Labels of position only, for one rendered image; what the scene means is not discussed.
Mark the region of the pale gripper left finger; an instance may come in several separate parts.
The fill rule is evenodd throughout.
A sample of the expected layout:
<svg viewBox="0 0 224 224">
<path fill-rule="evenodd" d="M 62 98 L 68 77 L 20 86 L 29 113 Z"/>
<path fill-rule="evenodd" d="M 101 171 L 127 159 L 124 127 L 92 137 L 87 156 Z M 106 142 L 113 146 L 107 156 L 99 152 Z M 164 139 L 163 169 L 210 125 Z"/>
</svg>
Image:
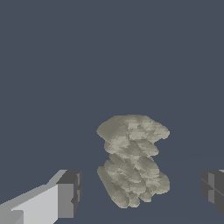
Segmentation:
<svg viewBox="0 0 224 224">
<path fill-rule="evenodd" d="M 0 205 L 0 224 L 55 224 L 73 218 L 82 195 L 82 171 L 59 170 L 45 185 Z"/>
</svg>

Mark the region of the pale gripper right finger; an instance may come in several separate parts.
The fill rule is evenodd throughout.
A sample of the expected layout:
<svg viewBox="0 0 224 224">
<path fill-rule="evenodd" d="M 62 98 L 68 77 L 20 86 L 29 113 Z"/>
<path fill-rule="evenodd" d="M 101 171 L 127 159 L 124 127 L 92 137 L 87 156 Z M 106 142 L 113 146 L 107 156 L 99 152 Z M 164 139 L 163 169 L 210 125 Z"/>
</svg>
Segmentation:
<svg viewBox="0 0 224 224">
<path fill-rule="evenodd" d="M 200 178 L 203 196 L 224 214 L 224 170 L 202 171 Z"/>
</svg>

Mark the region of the lumpy beige rock-like object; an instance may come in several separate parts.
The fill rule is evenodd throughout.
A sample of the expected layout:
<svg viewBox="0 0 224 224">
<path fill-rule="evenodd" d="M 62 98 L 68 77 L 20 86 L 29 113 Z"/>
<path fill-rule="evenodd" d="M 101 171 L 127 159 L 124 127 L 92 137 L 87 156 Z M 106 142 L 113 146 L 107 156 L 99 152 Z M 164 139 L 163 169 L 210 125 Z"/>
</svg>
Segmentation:
<svg viewBox="0 0 224 224">
<path fill-rule="evenodd" d="M 170 135 L 164 125 L 147 115 L 115 115 L 98 127 L 97 134 L 109 156 L 97 174 L 118 207 L 138 207 L 170 190 L 170 180 L 153 159 L 159 153 L 155 142 Z"/>
</svg>

